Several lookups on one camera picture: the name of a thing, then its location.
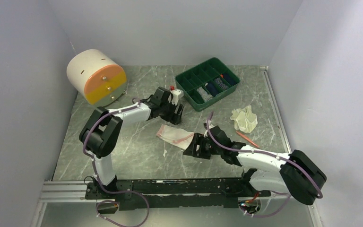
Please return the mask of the white pink-trimmed underwear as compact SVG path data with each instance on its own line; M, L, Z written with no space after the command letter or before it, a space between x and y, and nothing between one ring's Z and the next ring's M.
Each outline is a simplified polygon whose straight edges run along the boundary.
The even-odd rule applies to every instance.
M156 136L171 145L186 150L193 140L194 133L162 124Z

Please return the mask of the green compartment organizer tray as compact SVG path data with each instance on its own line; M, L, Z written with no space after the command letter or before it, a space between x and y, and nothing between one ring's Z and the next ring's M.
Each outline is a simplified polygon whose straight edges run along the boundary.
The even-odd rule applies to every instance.
M221 74L223 73L229 74L236 84L234 86L230 86L221 77ZM214 79L217 77L220 77L223 82L229 86L226 91L222 91L214 82ZM237 77L236 74L232 72L231 69L229 69L229 67L227 67L217 57L212 57L188 70L185 70L175 77L176 87L184 92L185 99L197 112L208 108L209 106L233 93L240 82L240 78ZM213 97L211 100L204 102L196 89L203 87L208 92L208 90L205 88L207 83L213 83L219 94L216 97Z

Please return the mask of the cream cloth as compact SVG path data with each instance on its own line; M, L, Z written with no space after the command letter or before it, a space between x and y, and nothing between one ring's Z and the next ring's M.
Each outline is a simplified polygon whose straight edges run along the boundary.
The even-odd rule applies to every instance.
M258 124L257 115L252 112L252 106L233 109L230 120L234 121L234 129L244 133L251 133Z

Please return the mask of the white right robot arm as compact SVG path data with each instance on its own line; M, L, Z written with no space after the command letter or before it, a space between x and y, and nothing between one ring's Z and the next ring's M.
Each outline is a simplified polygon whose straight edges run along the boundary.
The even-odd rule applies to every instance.
M183 152L186 156L211 159L220 156L230 165L247 167L242 175L241 191L253 196L257 191L290 194L305 205L323 198L322 187L327 181L321 169L302 151L276 153L232 141L218 126L206 134L195 133Z

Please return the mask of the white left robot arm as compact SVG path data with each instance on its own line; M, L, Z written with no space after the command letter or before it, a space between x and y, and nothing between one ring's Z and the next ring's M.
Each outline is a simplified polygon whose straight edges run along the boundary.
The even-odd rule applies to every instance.
M96 108L82 129L79 140L83 153L92 161L93 178L98 181L97 192L105 199L116 193L116 173L112 166L111 153L114 151L122 129L137 122L157 117L177 125L182 121L184 109L180 89L168 90L158 87L154 94L145 99L132 99L132 105L106 109Z

